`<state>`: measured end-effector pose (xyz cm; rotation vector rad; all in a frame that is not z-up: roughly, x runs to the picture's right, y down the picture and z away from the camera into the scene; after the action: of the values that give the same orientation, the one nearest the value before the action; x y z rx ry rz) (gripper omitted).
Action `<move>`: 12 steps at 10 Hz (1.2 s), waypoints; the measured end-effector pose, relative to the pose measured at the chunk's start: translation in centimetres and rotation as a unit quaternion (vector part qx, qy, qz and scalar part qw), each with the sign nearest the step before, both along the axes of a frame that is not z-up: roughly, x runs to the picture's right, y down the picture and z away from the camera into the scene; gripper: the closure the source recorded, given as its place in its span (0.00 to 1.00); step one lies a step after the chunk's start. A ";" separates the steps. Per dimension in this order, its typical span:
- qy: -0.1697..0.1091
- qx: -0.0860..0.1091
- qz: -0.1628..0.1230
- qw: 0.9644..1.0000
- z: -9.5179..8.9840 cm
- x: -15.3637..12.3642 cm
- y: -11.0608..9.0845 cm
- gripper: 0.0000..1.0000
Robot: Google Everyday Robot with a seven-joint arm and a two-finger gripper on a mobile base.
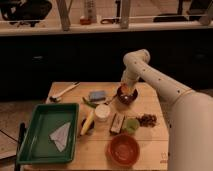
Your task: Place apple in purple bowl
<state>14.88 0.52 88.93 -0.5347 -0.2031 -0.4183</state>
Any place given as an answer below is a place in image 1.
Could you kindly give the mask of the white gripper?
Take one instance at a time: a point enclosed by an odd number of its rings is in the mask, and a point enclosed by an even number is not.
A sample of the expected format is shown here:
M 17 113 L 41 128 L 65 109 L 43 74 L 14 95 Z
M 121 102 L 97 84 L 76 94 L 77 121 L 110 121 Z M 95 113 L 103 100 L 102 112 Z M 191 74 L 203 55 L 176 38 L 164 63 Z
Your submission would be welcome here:
M 132 89 L 132 92 L 135 90 L 135 84 L 138 82 L 138 76 L 132 71 L 125 69 L 121 78 L 121 85 L 126 84 L 129 88 Z

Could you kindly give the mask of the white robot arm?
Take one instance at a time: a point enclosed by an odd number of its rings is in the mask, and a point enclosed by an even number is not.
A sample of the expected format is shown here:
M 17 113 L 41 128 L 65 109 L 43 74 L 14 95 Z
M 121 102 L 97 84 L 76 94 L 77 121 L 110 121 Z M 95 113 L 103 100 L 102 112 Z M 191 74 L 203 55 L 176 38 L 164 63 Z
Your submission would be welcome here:
M 124 55 L 121 84 L 131 92 L 140 78 L 171 104 L 168 171 L 213 171 L 213 97 L 151 67 L 146 49 Z

